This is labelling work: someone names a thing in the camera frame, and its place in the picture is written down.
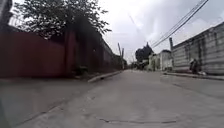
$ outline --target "concrete road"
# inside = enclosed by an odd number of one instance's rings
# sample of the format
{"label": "concrete road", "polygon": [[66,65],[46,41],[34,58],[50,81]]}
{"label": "concrete road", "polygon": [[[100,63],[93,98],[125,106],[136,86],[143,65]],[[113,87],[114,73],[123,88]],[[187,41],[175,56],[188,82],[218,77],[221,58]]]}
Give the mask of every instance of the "concrete road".
{"label": "concrete road", "polygon": [[73,97],[78,98],[93,88],[77,80],[49,79],[6,79],[0,80],[0,85],[0,113],[4,112],[12,127],[26,123]]}
{"label": "concrete road", "polygon": [[95,85],[100,86],[17,128],[224,126],[224,82],[125,71]]}

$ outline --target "fence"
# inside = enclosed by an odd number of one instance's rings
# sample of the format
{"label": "fence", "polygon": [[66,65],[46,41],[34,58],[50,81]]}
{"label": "fence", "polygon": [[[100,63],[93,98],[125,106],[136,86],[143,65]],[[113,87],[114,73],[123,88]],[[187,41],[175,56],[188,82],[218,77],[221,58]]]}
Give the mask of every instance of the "fence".
{"label": "fence", "polygon": [[208,74],[224,74],[224,23],[192,37],[172,50],[175,71],[189,69],[191,59]]}

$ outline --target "tree foliage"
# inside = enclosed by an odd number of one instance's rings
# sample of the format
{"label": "tree foliage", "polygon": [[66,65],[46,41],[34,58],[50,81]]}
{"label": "tree foliage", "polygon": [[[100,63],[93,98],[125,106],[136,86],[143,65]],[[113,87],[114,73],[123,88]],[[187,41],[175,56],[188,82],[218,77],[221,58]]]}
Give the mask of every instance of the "tree foliage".
{"label": "tree foliage", "polygon": [[139,48],[136,52],[135,52],[135,57],[137,59],[138,62],[142,62],[143,60],[148,60],[149,55],[153,54],[153,50],[152,48],[148,45],[144,46],[143,48]]}
{"label": "tree foliage", "polygon": [[111,31],[105,28],[108,23],[100,19],[100,14],[108,11],[97,0],[25,0],[23,4],[15,3],[15,8],[26,21],[21,27],[45,38],[63,34],[81,16],[87,17],[100,33]]}

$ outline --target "sky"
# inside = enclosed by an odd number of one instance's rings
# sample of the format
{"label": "sky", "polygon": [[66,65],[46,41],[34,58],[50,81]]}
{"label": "sky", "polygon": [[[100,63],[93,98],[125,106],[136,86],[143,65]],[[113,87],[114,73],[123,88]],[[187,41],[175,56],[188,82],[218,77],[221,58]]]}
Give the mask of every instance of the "sky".
{"label": "sky", "polygon": [[[135,60],[135,51],[148,42],[157,41],[186,15],[199,0],[99,0],[99,5],[109,13],[101,18],[112,29],[104,35],[105,41],[114,53],[118,54],[118,42],[125,49],[125,59]],[[199,34],[224,21],[224,0],[210,0],[173,37],[174,45]],[[153,48],[159,53],[169,49],[166,40]]]}

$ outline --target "curb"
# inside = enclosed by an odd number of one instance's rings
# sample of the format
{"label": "curb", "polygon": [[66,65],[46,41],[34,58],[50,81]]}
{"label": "curb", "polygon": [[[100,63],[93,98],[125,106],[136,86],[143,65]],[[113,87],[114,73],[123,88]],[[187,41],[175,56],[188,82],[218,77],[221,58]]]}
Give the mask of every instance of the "curb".
{"label": "curb", "polygon": [[167,72],[163,73],[163,75],[224,81],[224,77],[220,77],[220,76],[202,76],[202,75],[194,75],[194,74],[167,73]]}
{"label": "curb", "polygon": [[96,81],[100,81],[100,80],[106,79],[108,77],[111,77],[111,76],[120,74],[122,72],[123,71],[116,71],[116,72],[112,72],[112,73],[107,73],[107,74],[99,75],[99,76],[96,76],[96,77],[88,80],[88,83],[93,83],[93,82],[96,82]]}

